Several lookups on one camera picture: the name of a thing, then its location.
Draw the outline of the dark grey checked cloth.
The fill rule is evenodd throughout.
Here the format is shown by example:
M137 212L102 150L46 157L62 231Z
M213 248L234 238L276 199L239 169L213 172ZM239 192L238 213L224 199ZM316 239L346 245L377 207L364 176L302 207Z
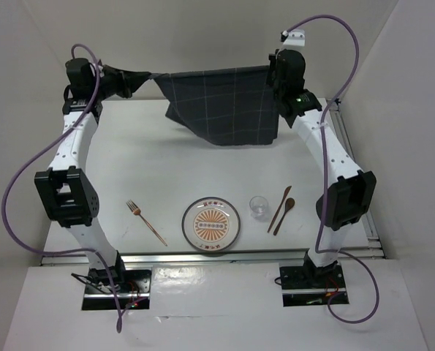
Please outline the dark grey checked cloth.
M266 146L278 136L279 114L269 67L194 72L132 72L153 80L169 102L165 116L215 146Z

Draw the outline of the wooden knife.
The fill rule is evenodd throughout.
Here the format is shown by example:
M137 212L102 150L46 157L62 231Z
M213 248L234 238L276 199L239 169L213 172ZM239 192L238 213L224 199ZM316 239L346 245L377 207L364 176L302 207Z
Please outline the wooden knife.
M278 217L278 215L279 215L279 212L280 212L280 210L281 210L281 207L283 206L283 204L284 204L284 202L285 202L285 200L286 200L286 198L287 198L287 195L290 193L291 188L292 188L292 185L288 186L288 187L284 190L284 194L283 194L283 196L282 196L281 202L279 203L279 206L278 206L278 208L276 209L275 214L273 215L273 218L272 218L271 223L270 223L270 225L269 225L269 227L268 227L267 233L269 233L269 232L271 231L271 229L272 229L272 227L273 227L273 225L274 225L274 223L275 223L275 221L276 221L276 219L277 219L277 217Z

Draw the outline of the wooden spoon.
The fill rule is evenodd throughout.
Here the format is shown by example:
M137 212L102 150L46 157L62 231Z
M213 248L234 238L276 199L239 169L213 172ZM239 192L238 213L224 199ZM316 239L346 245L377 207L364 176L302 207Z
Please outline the wooden spoon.
M287 213L290 212L294 206L295 206L295 199L294 198L289 197L288 199L286 199L285 204L284 204L284 213L282 214L282 216L279 220L279 223L276 225L276 228L273 231L274 236L276 236L279 233L280 228L282 226L282 223L283 223Z

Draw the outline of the clear drinking glass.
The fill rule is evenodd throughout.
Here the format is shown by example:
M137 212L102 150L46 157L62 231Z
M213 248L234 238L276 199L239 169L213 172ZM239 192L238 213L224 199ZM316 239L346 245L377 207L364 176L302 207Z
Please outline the clear drinking glass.
M268 201L262 196L254 196L249 201L251 217L263 221L268 214Z

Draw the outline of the copper fork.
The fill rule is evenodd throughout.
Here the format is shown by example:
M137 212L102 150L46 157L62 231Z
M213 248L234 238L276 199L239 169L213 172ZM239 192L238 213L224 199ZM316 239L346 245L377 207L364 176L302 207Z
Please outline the copper fork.
M128 209L132 212L134 216L138 216L148 227L148 229L161 241L163 245L168 247L167 242L161 235L155 230L155 228L152 226L152 224L143 216L141 209L139 206L132 200L127 200L126 205Z

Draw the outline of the orange patterned dinner plate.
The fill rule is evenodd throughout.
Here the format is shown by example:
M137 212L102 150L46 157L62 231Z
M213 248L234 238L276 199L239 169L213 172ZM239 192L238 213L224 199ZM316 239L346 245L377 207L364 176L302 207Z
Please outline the orange patterned dinner plate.
M185 210L181 229L186 241L197 250L221 252L238 239L241 218L230 202L219 197L204 197Z

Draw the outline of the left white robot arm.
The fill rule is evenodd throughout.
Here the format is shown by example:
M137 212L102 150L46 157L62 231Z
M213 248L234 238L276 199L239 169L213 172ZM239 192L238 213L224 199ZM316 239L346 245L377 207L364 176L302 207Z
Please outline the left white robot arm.
M85 173L88 150L97 130L102 100L97 97L100 71L86 58L66 63L63 139L47 170L34 183L48 218L66 229L84 249L88 277L112 292L122 290L127 273L121 255L110 244L99 220L99 195Z

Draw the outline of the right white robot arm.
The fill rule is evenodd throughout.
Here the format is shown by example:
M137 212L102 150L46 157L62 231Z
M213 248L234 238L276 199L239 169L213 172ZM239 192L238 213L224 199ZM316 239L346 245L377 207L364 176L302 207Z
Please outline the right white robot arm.
M319 232L305 253L302 270L304 282L317 287L334 271L351 226L368 211L377 179L352 160L326 119L329 108L305 89L302 54L278 50L269 60L267 84L273 89L277 111L323 173L322 195L315 205Z

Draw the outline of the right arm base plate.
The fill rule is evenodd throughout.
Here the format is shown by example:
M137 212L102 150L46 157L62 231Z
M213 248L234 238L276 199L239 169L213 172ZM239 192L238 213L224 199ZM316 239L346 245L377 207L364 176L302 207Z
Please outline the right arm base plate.
M301 266L282 266L274 283L281 288L284 307L322 306L331 303L349 304L342 267L337 265L333 272L310 280Z

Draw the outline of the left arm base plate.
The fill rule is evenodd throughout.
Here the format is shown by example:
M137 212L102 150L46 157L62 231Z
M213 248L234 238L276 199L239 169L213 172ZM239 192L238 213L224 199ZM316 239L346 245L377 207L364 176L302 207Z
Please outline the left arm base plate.
M150 268L132 269L124 272L125 281L115 285L121 309L130 310L150 308L152 270ZM83 311L115 310L113 289L101 282L94 283L87 276L72 274L85 286L81 309Z

